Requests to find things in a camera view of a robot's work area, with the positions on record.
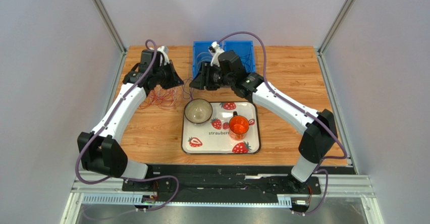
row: wooden tabletop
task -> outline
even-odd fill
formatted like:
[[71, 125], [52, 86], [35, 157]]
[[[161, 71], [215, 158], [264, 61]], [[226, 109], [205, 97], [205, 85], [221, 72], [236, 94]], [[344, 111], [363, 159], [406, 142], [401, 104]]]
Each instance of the wooden tabletop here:
[[[181, 79], [192, 77], [192, 47], [168, 46], [169, 58]], [[129, 48], [123, 77], [140, 62], [144, 46]], [[263, 55], [261, 47], [255, 46], [257, 72], [263, 72]], [[323, 77], [319, 69], [315, 51], [310, 46], [268, 46], [267, 77], [279, 90], [298, 102], [322, 111], [331, 110]], [[195, 90], [194, 98], [208, 101], [244, 101], [231, 89], [217, 91]], [[240, 155], [197, 155], [186, 154], [181, 147], [183, 111], [188, 100], [182, 98], [182, 89], [178, 87], [177, 106], [171, 109], [160, 109], [151, 105], [138, 109], [128, 124], [121, 147], [129, 158], [144, 163], [175, 164], [246, 164], [246, 165], [293, 165], [300, 153], [298, 146], [301, 135], [279, 116], [262, 106], [257, 106], [261, 149], [256, 154]], [[342, 155], [334, 145], [329, 155]], [[329, 159], [327, 165], [346, 165], [346, 160]]]

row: glass mug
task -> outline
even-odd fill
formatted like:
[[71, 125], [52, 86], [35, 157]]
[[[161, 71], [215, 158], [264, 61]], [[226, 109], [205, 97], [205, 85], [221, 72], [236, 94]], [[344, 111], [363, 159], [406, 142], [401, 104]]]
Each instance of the glass mug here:
[[248, 120], [243, 116], [238, 116], [237, 111], [233, 112], [233, 117], [229, 122], [229, 135], [234, 140], [242, 140], [249, 130]]

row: gray floor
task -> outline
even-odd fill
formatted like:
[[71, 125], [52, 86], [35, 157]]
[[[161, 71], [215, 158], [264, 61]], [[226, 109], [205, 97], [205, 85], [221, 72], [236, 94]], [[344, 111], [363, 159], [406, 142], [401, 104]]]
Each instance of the gray floor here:
[[[319, 199], [313, 198], [311, 209]], [[93, 218], [116, 215], [133, 209], [125, 205], [86, 205], [85, 214]], [[280, 208], [249, 207], [165, 207], [154, 212], [133, 212], [115, 219], [94, 221], [81, 216], [76, 223], [171, 223], [171, 224], [228, 224], [228, 223], [367, 223], [360, 198], [327, 198], [319, 211], [300, 217]]]

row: blue container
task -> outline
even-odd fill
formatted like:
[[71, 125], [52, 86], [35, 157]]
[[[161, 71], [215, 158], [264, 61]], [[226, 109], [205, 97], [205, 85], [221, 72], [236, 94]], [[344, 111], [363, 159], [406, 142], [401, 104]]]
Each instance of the blue container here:
[[[195, 41], [193, 44], [193, 78], [200, 70], [201, 62], [211, 61], [209, 47], [214, 41]], [[225, 41], [224, 51], [233, 50], [242, 61], [247, 72], [255, 72], [254, 46], [252, 41]]]

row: white backdrop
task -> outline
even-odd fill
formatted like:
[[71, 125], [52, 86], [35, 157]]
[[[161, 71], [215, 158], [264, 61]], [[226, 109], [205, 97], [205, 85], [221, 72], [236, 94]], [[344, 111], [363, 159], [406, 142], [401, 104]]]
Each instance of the white backdrop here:
[[356, 0], [326, 53], [385, 223], [428, 223], [430, 0]]
[[192, 45], [239, 30], [256, 33], [267, 45], [320, 46], [345, 0], [102, 1], [126, 46], [148, 38]]
[[59, 223], [120, 52], [91, 0], [0, 0], [0, 223]]

